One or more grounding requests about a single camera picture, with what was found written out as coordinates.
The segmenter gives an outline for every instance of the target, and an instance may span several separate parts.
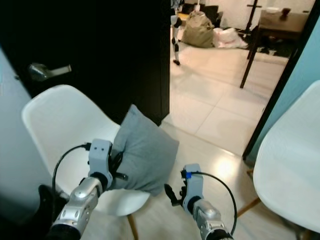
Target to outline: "black door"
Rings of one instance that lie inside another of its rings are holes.
[[[0,44],[32,97],[72,85],[121,123],[133,103],[169,113],[170,1],[0,1]],[[38,82],[31,63],[72,71]]]

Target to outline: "white plastic chair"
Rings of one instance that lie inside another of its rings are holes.
[[[113,142],[120,128],[88,97],[69,85],[52,87],[33,98],[22,110],[22,119],[51,175],[67,150],[95,138]],[[77,149],[66,156],[57,172],[58,188],[70,194],[88,176],[88,154],[84,149]],[[131,214],[149,196],[136,190],[110,190],[101,195],[95,211],[128,216],[133,236],[138,239]]]
[[[302,94],[263,139],[253,183],[270,210],[320,233],[320,81]]]

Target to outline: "robot leg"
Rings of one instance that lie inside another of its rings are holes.
[[[171,16],[171,25],[172,25],[172,46],[173,46],[173,51],[175,55],[175,60],[173,62],[177,64],[178,66],[180,65],[179,62],[179,45],[178,45],[178,32],[179,32],[179,27],[182,25],[182,20],[180,17],[177,15],[172,15]]]

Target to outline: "beige bag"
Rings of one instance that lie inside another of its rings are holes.
[[[182,42],[199,48],[212,48],[214,26],[204,12],[193,11],[186,20]]]

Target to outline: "door frame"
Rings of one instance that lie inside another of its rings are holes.
[[[309,13],[309,17],[305,23],[305,27],[301,33],[301,36],[295,46],[295,49],[292,51],[292,54],[288,60],[288,63],[286,64],[282,75],[271,95],[271,98],[269,100],[269,102],[267,103],[265,110],[251,136],[251,139],[249,140],[243,154],[242,154],[242,159],[245,161],[248,157],[248,155],[250,154],[250,152],[252,151],[262,129],[264,128],[271,112],[273,111],[283,89],[286,86],[287,81],[289,80],[289,77],[291,75],[291,73],[293,72],[308,40],[309,37],[312,33],[312,31],[315,28],[315,25],[319,19],[320,16],[320,0],[315,0],[313,7]]]

